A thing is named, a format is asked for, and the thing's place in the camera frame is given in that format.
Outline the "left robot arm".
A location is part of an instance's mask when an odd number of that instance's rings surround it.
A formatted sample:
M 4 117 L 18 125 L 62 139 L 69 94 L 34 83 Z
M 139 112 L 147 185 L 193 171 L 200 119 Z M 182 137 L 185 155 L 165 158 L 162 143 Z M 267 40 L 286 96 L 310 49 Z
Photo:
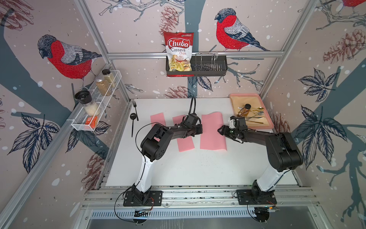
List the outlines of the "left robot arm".
M 153 127 L 140 145 L 140 152 L 143 156 L 142 166 L 136 182 L 131 187 L 135 202 L 146 205 L 151 199 L 150 190 L 154 163 L 163 157 L 171 140 L 194 137 L 202 133 L 201 119 L 195 113 L 186 115 L 181 123 L 172 127 L 154 122 Z

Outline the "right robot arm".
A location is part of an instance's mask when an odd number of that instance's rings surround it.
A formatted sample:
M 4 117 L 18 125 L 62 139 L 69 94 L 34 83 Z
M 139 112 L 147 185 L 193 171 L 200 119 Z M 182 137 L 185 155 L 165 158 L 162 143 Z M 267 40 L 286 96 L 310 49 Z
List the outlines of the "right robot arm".
M 252 184 L 250 199 L 254 204 L 270 203 L 280 179 L 303 164 L 303 156 L 289 132 L 269 133 L 225 125 L 217 132 L 241 144 L 248 142 L 266 147 L 269 166 Z

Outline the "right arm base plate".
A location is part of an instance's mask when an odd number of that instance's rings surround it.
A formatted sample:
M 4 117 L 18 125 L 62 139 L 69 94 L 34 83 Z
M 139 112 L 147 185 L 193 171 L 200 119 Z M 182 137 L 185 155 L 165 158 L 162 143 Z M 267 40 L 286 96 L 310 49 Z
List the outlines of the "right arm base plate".
M 274 191 L 252 192 L 250 189 L 238 189 L 235 192 L 235 196 L 238 199 L 239 205 L 276 205 L 277 200 L 275 198 Z

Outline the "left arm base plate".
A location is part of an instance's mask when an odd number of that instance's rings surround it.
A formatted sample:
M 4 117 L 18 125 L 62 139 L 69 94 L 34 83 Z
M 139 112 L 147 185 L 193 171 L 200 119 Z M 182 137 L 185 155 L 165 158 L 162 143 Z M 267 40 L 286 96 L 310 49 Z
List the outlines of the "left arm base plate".
M 139 191 L 127 191 L 124 196 L 124 207 L 155 207 L 162 205 L 163 192 L 162 191 L 147 191 L 141 193 Z

